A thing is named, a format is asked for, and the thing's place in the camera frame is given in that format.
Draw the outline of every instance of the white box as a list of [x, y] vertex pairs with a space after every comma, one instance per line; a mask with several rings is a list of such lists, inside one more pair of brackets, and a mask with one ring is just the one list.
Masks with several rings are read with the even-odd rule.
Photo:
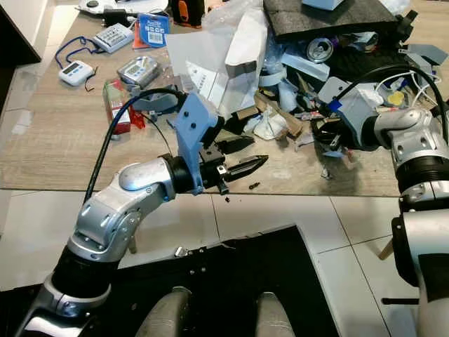
[[302, 0], [302, 4], [333, 11], [343, 0]]

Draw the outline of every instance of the wooden table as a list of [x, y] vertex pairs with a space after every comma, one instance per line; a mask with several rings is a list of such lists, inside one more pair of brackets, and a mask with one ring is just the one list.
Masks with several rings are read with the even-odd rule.
[[[449, 51], [446, 30], [449, 28], [449, 4], [437, 1], [415, 0], [413, 8], [419, 12], [415, 30], [409, 42], [434, 44]], [[93, 36], [101, 30], [100, 21], [79, 14], [65, 41], [79, 35]], [[0, 158], [3, 186], [19, 190], [71, 190], [83, 191], [107, 130], [107, 118], [101, 97], [106, 79], [116, 76], [116, 70], [136, 55], [149, 51], [134, 51], [130, 46], [113, 54], [78, 55], [80, 60], [99, 66], [98, 73], [90, 80], [94, 91], [87, 93], [84, 87], [69, 87], [58, 81], [59, 68], [53, 61], [44, 74], [28, 108], [33, 111], [33, 121], [27, 132], [14, 135]], [[160, 87], [173, 81], [170, 60], [165, 48], [151, 51], [159, 62], [167, 65], [163, 75], [152, 87]], [[442, 67], [443, 76], [449, 79], [449, 62]], [[444, 98], [449, 96], [449, 83], [440, 88]], [[170, 148], [176, 152], [176, 137], [166, 123], [157, 124], [168, 139]], [[218, 139], [228, 136], [221, 132]], [[119, 142], [109, 146], [105, 162], [98, 177], [96, 190], [106, 186], [114, 172], [126, 164], [151, 160], [167, 148], [156, 129], [148, 124], [139, 130], [132, 126], [131, 132]], [[257, 194], [309, 194], [346, 196], [397, 196], [389, 152], [354, 152], [352, 161], [323, 158], [314, 145], [294, 151], [293, 143], [281, 149], [275, 141], [256, 143], [243, 151], [227, 156], [227, 163], [253, 154], [268, 154], [269, 160], [256, 173], [229, 184], [231, 193]], [[333, 176], [332, 180], [321, 177], [323, 165]], [[254, 182], [260, 185], [249, 190]], [[208, 192], [217, 192], [215, 188]]]

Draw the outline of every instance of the white tile floor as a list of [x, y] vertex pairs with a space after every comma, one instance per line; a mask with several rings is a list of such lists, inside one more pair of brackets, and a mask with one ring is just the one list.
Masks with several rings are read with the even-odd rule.
[[[43, 62], [16, 70], [0, 125], [0, 150], [77, 12], [58, 1]], [[298, 224], [341, 336], [414, 336], [416, 308], [385, 306], [382, 297], [416, 297], [396, 272], [388, 242], [397, 201], [389, 198], [232, 195], [178, 196], [138, 230], [138, 253], [121, 266], [165, 258], [220, 239]], [[41, 282], [72, 231], [82, 194], [0, 190], [0, 289]]]

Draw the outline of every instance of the blue plastic piece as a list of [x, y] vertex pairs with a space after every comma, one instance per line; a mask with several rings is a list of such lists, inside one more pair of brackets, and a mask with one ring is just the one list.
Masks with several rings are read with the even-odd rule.
[[140, 39], [147, 45], [158, 48], [166, 45], [166, 34], [170, 34], [170, 19], [162, 15], [139, 14]]
[[342, 106], [342, 103], [340, 103], [338, 100], [333, 100], [332, 102], [330, 102], [328, 104], [328, 107], [329, 107], [330, 111], [332, 111], [332, 112], [337, 112], [341, 106]]
[[201, 140], [209, 128], [217, 125], [218, 116], [213, 105], [197, 93], [190, 93], [175, 120], [177, 153], [181, 156], [192, 176], [192, 194], [203, 192], [203, 179], [199, 170]]

